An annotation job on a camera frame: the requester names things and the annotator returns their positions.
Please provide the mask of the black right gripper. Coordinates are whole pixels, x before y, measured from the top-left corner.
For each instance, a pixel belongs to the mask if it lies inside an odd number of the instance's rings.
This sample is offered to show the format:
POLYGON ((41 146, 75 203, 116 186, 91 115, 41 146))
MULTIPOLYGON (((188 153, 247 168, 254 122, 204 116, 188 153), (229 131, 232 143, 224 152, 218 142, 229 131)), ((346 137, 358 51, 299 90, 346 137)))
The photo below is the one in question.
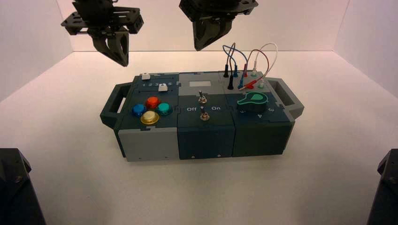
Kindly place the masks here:
POLYGON ((249 15, 259 4, 255 0, 182 0, 179 8, 193 26, 194 48, 201 51, 232 28, 228 16, 249 15))

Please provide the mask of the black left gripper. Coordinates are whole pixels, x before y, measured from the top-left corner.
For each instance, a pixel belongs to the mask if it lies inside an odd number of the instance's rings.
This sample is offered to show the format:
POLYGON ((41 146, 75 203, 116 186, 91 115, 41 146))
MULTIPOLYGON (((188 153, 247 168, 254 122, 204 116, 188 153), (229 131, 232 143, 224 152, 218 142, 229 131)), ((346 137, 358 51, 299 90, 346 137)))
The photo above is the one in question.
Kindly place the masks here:
POLYGON ((115 0, 74 0, 76 9, 61 26, 70 35, 91 33, 95 49, 123 67, 129 64, 129 33, 138 34, 144 24, 139 8, 114 6, 115 0))

